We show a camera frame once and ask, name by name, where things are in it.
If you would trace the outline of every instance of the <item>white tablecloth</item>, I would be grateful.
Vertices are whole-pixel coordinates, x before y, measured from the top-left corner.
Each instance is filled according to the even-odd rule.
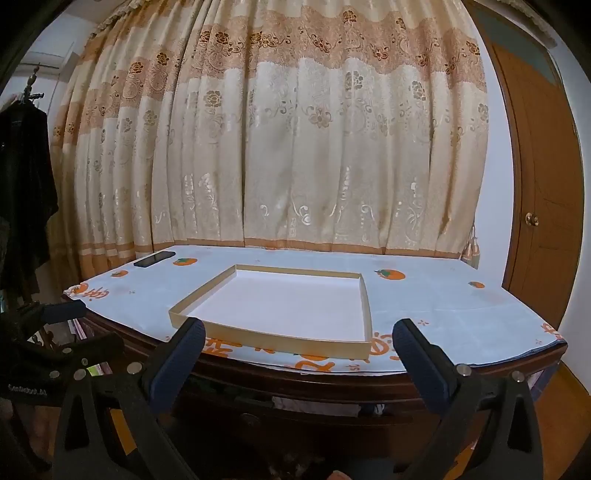
[[[176,255],[147,268],[129,263],[65,293],[103,317],[167,341],[175,332],[168,309],[232,265],[361,273],[374,329],[368,361],[264,351],[216,339],[208,339],[203,350],[270,368],[310,372],[404,372],[391,339],[393,324],[402,318],[412,319],[455,364],[504,362],[564,341],[527,306],[459,260],[191,245],[167,250]],[[301,301],[306,299],[293,298],[294,304]]]

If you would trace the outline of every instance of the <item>screw head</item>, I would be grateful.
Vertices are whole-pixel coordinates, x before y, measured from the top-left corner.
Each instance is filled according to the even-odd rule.
[[[143,367],[144,366],[140,362],[131,362],[127,366],[127,373],[129,373],[130,375],[138,374],[142,371]]]
[[[515,380],[517,383],[522,383],[525,381],[525,375],[521,373],[519,370],[515,370],[511,373],[511,378]]]
[[[86,376],[86,370],[79,368],[74,372],[74,380],[82,380]]]
[[[463,377],[469,377],[472,374],[472,369],[466,364],[456,365],[456,371]]]

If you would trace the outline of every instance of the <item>curtain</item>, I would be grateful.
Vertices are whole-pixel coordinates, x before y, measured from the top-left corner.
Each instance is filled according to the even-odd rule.
[[[53,135],[64,285],[174,244],[459,257],[488,137],[461,2],[152,0],[111,20]]]

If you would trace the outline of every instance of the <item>door knob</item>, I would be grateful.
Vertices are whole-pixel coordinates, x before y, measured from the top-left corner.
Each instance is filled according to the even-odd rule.
[[[527,223],[529,226],[538,226],[540,224],[540,221],[538,220],[537,215],[528,212],[525,214],[525,223]]]

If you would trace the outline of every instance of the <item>black jacket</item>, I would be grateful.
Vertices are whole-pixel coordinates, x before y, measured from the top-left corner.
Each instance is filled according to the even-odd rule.
[[[0,216],[10,227],[0,288],[32,293],[27,283],[49,260],[45,226],[56,212],[47,115],[13,103],[0,113]]]

